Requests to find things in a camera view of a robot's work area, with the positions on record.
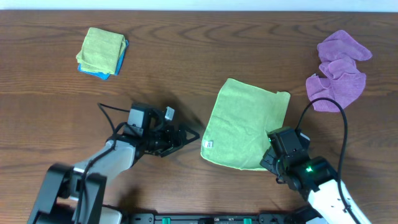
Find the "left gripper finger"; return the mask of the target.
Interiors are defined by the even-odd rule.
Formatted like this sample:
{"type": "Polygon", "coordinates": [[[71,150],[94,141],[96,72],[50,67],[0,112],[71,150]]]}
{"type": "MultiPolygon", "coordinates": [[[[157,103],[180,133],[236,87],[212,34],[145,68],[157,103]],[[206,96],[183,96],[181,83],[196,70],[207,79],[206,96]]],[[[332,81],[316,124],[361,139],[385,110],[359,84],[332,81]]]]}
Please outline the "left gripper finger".
{"type": "Polygon", "coordinates": [[[196,131],[189,128],[186,124],[180,124],[178,126],[178,136],[181,140],[182,145],[190,144],[191,142],[196,141],[200,138],[200,135],[196,131]],[[188,139],[187,134],[191,134],[193,135],[193,137],[188,139]]]}
{"type": "Polygon", "coordinates": [[[159,156],[160,156],[160,157],[166,157],[166,156],[168,156],[168,155],[170,155],[170,154],[172,154],[172,153],[178,151],[179,149],[183,148],[184,146],[185,146],[184,144],[181,144],[181,145],[179,145],[179,146],[172,146],[172,147],[170,147],[169,149],[166,149],[166,150],[162,151],[162,152],[159,154],[159,156]]]}

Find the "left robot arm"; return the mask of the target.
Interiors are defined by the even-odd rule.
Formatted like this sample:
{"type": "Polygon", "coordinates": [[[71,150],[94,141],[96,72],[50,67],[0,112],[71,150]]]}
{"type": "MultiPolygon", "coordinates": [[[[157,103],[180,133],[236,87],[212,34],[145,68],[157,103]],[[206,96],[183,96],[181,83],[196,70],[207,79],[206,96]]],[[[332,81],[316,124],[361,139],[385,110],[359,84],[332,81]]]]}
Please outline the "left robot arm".
{"type": "Polygon", "coordinates": [[[127,121],[96,154],[74,165],[49,167],[30,213],[29,223],[135,223],[133,215],[103,203],[106,186],[142,156],[168,156],[199,139],[185,124],[172,124],[174,109],[161,111],[134,103],[127,121]]]}

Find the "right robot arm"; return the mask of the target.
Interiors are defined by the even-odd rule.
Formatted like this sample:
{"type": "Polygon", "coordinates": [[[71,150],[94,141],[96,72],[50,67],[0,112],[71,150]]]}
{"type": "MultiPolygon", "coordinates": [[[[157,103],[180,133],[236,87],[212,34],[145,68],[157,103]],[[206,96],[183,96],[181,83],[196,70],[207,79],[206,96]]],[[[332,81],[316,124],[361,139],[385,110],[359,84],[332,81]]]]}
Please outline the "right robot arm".
{"type": "Polygon", "coordinates": [[[311,158],[310,139],[290,127],[267,133],[271,144],[260,165],[278,184],[297,191],[308,205],[284,218],[284,223],[369,223],[337,171],[323,157],[311,158]]]}

